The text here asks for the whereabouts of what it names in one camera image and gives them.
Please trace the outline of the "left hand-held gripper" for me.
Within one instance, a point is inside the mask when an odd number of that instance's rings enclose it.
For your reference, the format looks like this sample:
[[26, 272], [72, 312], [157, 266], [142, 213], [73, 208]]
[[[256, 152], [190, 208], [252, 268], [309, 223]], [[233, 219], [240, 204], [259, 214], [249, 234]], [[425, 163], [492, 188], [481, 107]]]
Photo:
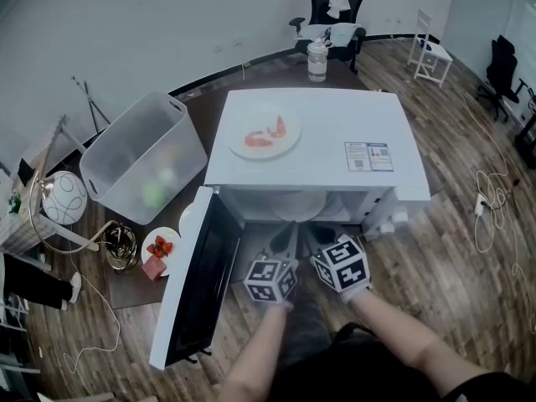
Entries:
[[254, 302], [281, 304], [294, 291], [298, 283], [298, 238], [299, 224], [285, 224], [271, 238], [270, 249], [280, 254], [289, 247], [289, 260], [260, 252], [251, 261], [244, 285]]

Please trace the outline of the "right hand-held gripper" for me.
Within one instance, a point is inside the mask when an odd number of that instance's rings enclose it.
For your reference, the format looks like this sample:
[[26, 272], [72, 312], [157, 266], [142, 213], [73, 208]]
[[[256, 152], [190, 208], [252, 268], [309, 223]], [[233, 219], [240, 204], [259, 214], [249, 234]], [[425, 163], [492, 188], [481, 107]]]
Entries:
[[347, 234], [337, 240], [333, 228], [320, 224], [307, 224], [305, 238], [310, 263], [325, 285], [339, 294], [370, 285], [367, 255], [359, 240]]

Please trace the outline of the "plain white round plate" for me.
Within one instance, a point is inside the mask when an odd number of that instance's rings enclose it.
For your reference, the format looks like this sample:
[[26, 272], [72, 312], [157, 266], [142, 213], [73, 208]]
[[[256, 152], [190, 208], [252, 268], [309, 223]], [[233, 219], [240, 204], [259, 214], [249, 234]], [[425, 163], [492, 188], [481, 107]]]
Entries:
[[279, 219], [301, 223], [316, 218], [326, 201], [323, 191], [284, 193], [271, 197], [270, 207]]

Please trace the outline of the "white microwave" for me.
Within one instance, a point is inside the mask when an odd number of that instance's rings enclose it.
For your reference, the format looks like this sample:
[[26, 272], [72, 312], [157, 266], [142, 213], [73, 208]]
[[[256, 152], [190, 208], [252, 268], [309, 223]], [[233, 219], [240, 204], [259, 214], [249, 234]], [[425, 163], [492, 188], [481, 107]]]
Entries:
[[[232, 112], [258, 104], [284, 106], [301, 118], [300, 140], [278, 158], [245, 160], [226, 145]], [[317, 191], [327, 194], [326, 205], [316, 218], [298, 223], [297, 250], [307, 247], [307, 224], [333, 228], [337, 240], [345, 226], [357, 225], [372, 240], [394, 232], [430, 201], [398, 97], [330, 88], [232, 90], [169, 268], [149, 358], [153, 367], [192, 360], [211, 345], [227, 285], [244, 282], [258, 253], [289, 260], [289, 247], [274, 254], [270, 241], [283, 225], [297, 222], [275, 216], [271, 197]]]

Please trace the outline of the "person's left forearm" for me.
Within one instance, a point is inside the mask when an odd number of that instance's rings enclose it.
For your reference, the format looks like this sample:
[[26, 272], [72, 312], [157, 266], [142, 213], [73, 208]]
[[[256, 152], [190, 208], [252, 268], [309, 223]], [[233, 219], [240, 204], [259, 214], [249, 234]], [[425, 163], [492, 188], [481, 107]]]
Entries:
[[268, 306], [250, 340], [229, 370], [218, 402], [265, 402], [276, 373], [277, 360], [293, 305]]

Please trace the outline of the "person's right forearm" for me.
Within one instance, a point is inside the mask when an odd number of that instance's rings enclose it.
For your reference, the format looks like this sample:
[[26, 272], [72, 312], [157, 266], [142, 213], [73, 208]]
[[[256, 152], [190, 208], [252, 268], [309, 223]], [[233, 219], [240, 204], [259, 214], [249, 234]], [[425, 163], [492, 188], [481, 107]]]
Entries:
[[371, 291], [350, 301], [359, 318], [401, 362], [419, 370], [441, 396], [489, 371], [467, 361], [436, 333]]

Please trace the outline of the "grey white wrist band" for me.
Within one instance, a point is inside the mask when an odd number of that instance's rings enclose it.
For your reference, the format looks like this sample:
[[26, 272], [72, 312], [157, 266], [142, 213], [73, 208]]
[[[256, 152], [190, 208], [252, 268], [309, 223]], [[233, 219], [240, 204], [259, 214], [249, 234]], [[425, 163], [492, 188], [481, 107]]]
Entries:
[[370, 284], [363, 284], [359, 286], [356, 285], [356, 286], [348, 288], [345, 291], [342, 291], [339, 296], [344, 304], [349, 304], [349, 302], [353, 300], [356, 296], [363, 295], [366, 291], [370, 291], [370, 290], [371, 290]]

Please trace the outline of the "red cooked shrimp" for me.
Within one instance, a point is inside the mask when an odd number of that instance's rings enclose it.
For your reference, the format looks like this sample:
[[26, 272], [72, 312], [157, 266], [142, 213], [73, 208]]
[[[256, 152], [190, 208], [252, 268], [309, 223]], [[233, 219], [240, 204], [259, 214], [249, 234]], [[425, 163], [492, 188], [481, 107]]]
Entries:
[[286, 123], [281, 116], [276, 119], [274, 126], [268, 126], [264, 131], [252, 131], [244, 139], [247, 147], [271, 147], [276, 140], [286, 136]]

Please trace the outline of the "red strawberries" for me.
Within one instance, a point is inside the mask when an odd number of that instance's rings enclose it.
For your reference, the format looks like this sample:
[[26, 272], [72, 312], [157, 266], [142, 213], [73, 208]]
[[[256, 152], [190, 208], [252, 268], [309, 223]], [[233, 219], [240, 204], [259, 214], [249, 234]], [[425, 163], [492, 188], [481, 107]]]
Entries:
[[173, 251], [173, 243], [166, 241], [162, 236], [157, 235], [155, 240], [146, 248], [147, 252], [158, 259], [167, 257]]

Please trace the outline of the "white plate with shrimp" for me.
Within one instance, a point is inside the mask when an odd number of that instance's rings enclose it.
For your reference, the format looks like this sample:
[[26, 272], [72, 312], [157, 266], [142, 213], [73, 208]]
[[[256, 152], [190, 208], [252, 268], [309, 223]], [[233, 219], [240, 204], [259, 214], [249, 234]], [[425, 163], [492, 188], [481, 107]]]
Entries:
[[[274, 126], [281, 116], [286, 123], [286, 136], [271, 147], [247, 147], [245, 137], [252, 131], [264, 131]], [[225, 128], [226, 145], [245, 160], [270, 160], [289, 152], [300, 140], [302, 119], [293, 110], [273, 104], [258, 104], [233, 111]]]

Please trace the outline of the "pink block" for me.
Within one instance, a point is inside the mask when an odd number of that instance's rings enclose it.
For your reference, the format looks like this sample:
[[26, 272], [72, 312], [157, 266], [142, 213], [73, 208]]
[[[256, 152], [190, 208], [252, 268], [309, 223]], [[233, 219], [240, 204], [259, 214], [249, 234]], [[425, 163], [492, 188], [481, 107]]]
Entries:
[[142, 270], [151, 281], [155, 281], [160, 278], [162, 273], [167, 269], [165, 263], [156, 256], [152, 255], [142, 265]]

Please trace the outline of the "small white strawberry plate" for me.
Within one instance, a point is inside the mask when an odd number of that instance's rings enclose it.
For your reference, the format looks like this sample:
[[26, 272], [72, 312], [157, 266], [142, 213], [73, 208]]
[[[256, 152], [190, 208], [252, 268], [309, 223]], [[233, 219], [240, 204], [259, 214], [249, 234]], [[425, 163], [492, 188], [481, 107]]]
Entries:
[[142, 243], [142, 252], [141, 252], [142, 263], [145, 264], [150, 258], [150, 253], [148, 252], [147, 247], [151, 243], [155, 242], [155, 239], [157, 236], [163, 237], [166, 242], [173, 243], [173, 249], [171, 250], [169, 255], [164, 256], [162, 258], [163, 263], [166, 265], [167, 268], [169, 268], [173, 260], [178, 257], [178, 244], [180, 243], [181, 237], [175, 229], [168, 228], [168, 227], [155, 228], [151, 232], [148, 233], [148, 235], [146, 236], [146, 238], [144, 239]]

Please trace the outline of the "person's dark clothing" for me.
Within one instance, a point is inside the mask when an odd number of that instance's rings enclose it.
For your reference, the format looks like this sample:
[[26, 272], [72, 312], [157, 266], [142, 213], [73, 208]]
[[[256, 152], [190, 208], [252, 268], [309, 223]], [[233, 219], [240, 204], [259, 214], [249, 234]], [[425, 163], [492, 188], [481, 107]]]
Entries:
[[269, 402], [536, 402], [524, 382], [489, 370], [441, 396], [366, 324], [329, 332], [306, 287], [292, 300]]

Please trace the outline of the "green round vegetable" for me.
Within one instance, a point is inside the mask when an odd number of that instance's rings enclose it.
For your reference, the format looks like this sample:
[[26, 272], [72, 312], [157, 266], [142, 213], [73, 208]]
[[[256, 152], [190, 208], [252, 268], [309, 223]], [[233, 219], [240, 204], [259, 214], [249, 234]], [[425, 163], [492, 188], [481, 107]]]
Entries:
[[142, 187], [142, 201], [150, 209], [160, 209], [165, 206], [167, 190], [156, 181], [147, 181]]

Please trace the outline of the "dark table with white legs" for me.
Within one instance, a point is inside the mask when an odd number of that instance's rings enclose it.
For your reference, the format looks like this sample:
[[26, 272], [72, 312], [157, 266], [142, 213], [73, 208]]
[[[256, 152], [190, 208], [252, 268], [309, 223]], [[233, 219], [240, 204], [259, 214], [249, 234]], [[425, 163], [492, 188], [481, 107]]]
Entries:
[[[308, 85], [310, 83], [307, 80], [305, 64], [291, 57], [280, 57], [248, 68], [244, 74], [238, 68], [224, 70], [174, 90], [170, 96], [187, 103], [187, 107], [193, 112], [193, 124], [205, 150], [209, 151], [214, 141], [219, 112], [229, 91], [267, 86]], [[177, 228], [180, 213], [193, 201], [204, 175], [205, 172], [201, 172], [196, 176], [150, 224], [140, 226], [128, 222], [138, 239], [143, 240], [151, 230], [159, 226]], [[164, 279], [150, 281], [140, 265], [122, 275], [108, 269], [106, 282], [111, 306], [114, 308], [160, 302], [166, 283]]]

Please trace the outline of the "clear glass jar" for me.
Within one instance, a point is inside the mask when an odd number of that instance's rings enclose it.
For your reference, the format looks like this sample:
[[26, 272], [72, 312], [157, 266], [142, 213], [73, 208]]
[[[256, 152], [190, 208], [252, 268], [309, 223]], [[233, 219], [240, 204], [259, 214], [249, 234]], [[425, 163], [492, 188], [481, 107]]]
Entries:
[[323, 82], [327, 75], [328, 47], [320, 38], [307, 46], [308, 78], [312, 82]]

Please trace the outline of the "translucent plastic storage bin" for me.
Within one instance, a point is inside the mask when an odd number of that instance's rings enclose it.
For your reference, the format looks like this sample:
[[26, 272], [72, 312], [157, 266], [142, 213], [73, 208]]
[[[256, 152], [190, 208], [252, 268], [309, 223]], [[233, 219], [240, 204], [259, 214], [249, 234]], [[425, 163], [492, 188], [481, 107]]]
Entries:
[[[80, 173], [94, 201], [147, 225], [207, 162], [188, 108], [155, 91], [143, 96], [99, 135], [83, 153]], [[142, 187], [147, 181], [166, 187], [164, 207], [144, 205]]]

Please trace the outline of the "light plastic bag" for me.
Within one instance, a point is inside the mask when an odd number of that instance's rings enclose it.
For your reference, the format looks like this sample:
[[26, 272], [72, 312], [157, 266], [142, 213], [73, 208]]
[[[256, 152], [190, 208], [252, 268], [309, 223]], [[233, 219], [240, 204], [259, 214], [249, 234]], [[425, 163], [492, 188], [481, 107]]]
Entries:
[[326, 47], [346, 47], [356, 36], [356, 31], [360, 28], [356, 23], [335, 23], [335, 24], [311, 24], [301, 28], [296, 33], [295, 40], [319, 39]]

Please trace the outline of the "white wooden chair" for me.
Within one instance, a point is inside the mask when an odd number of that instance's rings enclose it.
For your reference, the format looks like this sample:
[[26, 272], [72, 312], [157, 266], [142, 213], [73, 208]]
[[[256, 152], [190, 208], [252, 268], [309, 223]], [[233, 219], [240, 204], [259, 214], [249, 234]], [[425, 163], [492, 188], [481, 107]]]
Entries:
[[[421, 78], [429, 80], [442, 87], [453, 63], [453, 59], [440, 44], [435, 44], [430, 41], [431, 21], [432, 17], [422, 8], [419, 8], [415, 35], [412, 39], [410, 54], [406, 64], [408, 66], [412, 64], [415, 66], [413, 74], [414, 80]], [[433, 48], [431, 53], [420, 47], [420, 41], [422, 39], [428, 42]], [[436, 67], [440, 62], [444, 63], [446, 66], [442, 74], [436, 76]]]

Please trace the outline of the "white globe lamp gold base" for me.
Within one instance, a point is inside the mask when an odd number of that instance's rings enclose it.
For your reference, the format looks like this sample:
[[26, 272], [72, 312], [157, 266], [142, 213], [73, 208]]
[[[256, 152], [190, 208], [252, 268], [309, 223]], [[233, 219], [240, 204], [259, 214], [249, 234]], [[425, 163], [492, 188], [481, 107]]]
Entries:
[[73, 255], [83, 250], [97, 252], [103, 248], [109, 266], [117, 275], [131, 270], [138, 262], [137, 238], [131, 228], [120, 222], [106, 222], [89, 239], [78, 234], [73, 235], [69, 240], [78, 247], [70, 250], [53, 247], [39, 231], [38, 221], [43, 217], [58, 229], [65, 229], [68, 225], [79, 222], [85, 213], [88, 198], [84, 183], [72, 172], [59, 171], [46, 178], [36, 173], [28, 194], [28, 205], [37, 207], [35, 213], [28, 213], [34, 233], [47, 249], [55, 253]]

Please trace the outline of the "black metal stand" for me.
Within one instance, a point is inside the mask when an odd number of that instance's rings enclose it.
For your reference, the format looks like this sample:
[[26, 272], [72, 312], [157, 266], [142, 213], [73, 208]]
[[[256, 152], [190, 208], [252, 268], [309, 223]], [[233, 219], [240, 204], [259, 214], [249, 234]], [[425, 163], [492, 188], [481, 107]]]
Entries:
[[531, 87], [528, 87], [522, 80], [521, 82], [528, 90], [528, 109], [532, 116], [515, 136], [514, 145], [527, 166], [536, 170], [536, 94]]

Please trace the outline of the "thin black tripod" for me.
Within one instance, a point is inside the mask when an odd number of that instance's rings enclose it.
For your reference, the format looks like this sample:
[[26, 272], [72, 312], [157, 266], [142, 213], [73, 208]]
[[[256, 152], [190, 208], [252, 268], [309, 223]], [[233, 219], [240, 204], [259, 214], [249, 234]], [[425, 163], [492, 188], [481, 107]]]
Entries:
[[[70, 78], [77, 85], [77, 87], [83, 92], [86, 100], [88, 101], [89, 108], [90, 108], [90, 115], [91, 115], [91, 119], [93, 121], [95, 132], [97, 134], [102, 133], [111, 124], [110, 119], [107, 117], [107, 115], [103, 112], [103, 110], [93, 100], [93, 98], [92, 98], [92, 96], [90, 94], [89, 86], [88, 86], [87, 82], [84, 81], [83, 83], [81, 83], [75, 76], [71, 76]], [[105, 126], [103, 128], [100, 127], [99, 122], [97, 121], [98, 116], [105, 123]]]

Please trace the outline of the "black high-back office chair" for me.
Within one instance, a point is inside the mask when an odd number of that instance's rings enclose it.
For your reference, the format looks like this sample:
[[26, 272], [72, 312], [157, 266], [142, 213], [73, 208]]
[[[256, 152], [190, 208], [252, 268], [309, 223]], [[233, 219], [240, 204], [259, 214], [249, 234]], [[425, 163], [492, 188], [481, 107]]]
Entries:
[[492, 87], [493, 92], [487, 91], [482, 85], [477, 87], [477, 100], [486, 99], [492, 104], [495, 110], [494, 120], [497, 121], [500, 112], [505, 115], [505, 121], [508, 120], [508, 113], [503, 106], [503, 98], [507, 98], [514, 104], [519, 103], [519, 93], [525, 86], [520, 80], [520, 85], [516, 90], [512, 89], [513, 75], [517, 68], [518, 60], [515, 56], [514, 45], [499, 35], [492, 41], [492, 62], [487, 67], [487, 81]]

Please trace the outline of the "white checkered side table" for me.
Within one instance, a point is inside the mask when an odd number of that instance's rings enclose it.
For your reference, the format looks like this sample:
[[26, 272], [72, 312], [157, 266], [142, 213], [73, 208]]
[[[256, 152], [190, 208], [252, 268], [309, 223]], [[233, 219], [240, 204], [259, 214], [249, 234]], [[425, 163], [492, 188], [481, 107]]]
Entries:
[[[22, 159], [37, 172], [41, 179], [44, 179], [48, 172], [49, 157], [59, 136], [65, 136], [78, 148], [83, 147], [67, 130], [66, 122], [66, 116], [58, 118], [22, 155]], [[22, 203], [16, 214], [5, 212], [0, 217], [1, 252], [13, 256], [22, 255], [53, 235], [58, 235], [78, 246], [88, 245], [93, 251], [99, 250], [98, 244], [91, 243], [88, 239], [55, 223], [41, 213], [41, 197], [38, 188], [31, 190], [30, 184], [22, 183], [16, 174], [11, 179], [13, 180], [11, 192], [18, 194]]]

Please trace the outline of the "black tablet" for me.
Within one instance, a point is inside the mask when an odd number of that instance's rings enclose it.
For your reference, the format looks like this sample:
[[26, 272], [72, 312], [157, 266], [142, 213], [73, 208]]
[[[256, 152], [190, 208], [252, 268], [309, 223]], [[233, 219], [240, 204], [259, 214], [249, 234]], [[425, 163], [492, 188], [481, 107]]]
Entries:
[[34, 172], [35, 169], [21, 158], [18, 166], [18, 178], [24, 187], [33, 179]]

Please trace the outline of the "white metal rack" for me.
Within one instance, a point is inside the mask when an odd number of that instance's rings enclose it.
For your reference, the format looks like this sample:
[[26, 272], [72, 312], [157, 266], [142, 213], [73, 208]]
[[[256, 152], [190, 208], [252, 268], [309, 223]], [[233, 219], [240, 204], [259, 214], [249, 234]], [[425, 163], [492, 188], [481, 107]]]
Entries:
[[0, 299], [0, 326], [6, 329], [27, 332], [29, 315], [28, 301], [20, 296]]

